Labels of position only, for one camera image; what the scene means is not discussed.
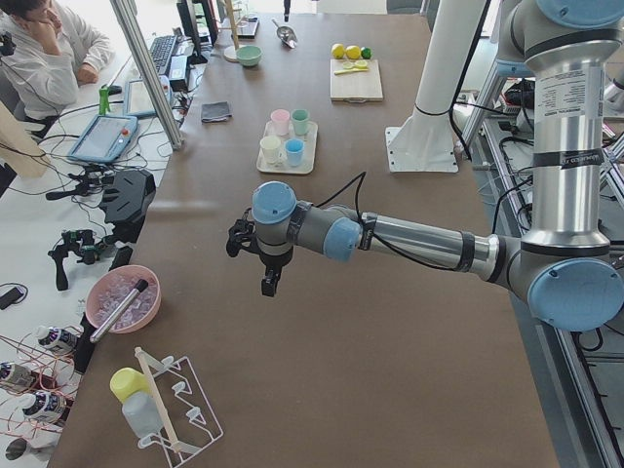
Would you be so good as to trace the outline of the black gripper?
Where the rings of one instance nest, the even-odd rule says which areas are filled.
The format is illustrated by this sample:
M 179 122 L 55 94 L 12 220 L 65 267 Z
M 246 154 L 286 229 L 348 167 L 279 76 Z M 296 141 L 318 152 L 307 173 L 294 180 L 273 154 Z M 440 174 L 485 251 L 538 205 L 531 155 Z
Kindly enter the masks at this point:
M 230 257 L 236 257 L 240 250 L 257 254 L 265 265 L 264 276 L 260 283 L 261 293 L 264 296 L 273 297 L 277 292 L 282 269 L 293 258 L 293 248 L 289 247 L 284 253 L 279 254 L 263 251 L 258 243 L 254 222 L 249 220 L 251 210 L 251 208 L 246 208 L 242 216 L 236 219 L 233 226 L 228 229 L 226 252 Z

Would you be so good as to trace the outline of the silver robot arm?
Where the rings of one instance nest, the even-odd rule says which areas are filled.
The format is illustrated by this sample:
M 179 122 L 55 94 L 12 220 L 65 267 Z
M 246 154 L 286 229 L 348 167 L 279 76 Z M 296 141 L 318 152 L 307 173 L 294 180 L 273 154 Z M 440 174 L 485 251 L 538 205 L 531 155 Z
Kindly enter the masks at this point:
M 623 304 L 623 281 L 598 227 L 605 61 L 623 41 L 619 1 L 507 3 L 498 54 L 535 78 L 532 224 L 519 238 L 409 222 L 296 199 L 280 181 L 260 185 L 230 228 L 227 253 L 259 256 L 273 295 L 295 247 L 345 261 L 356 250 L 469 272 L 526 303 L 542 322 L 596 329 Z

